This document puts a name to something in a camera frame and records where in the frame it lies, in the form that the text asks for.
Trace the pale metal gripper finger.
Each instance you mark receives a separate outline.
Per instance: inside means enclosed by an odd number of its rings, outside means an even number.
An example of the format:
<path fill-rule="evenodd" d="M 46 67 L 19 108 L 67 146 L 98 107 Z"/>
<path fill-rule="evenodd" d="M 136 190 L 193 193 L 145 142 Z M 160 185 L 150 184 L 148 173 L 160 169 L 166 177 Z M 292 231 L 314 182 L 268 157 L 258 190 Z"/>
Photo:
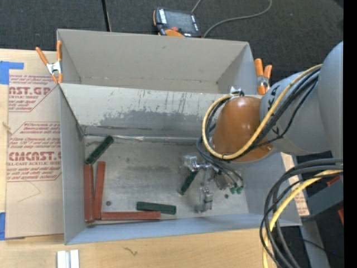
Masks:
<path fill-rule="evenodd" d="M 191 174 L 196 175 L 199 171 L 199 165 L 197 162 L 197 157 L 192 155 L 184 155 L 181 158 L 181 166 L 180 166 L 180 173 L 184 174 Z"/>
<path fill-rule="evenodd" d="M 195 205 L 195 211 L 198 213 L 212 210 L 214 193 L 208 187 L 201 187 L 199 191 L 199 203 Z"/>

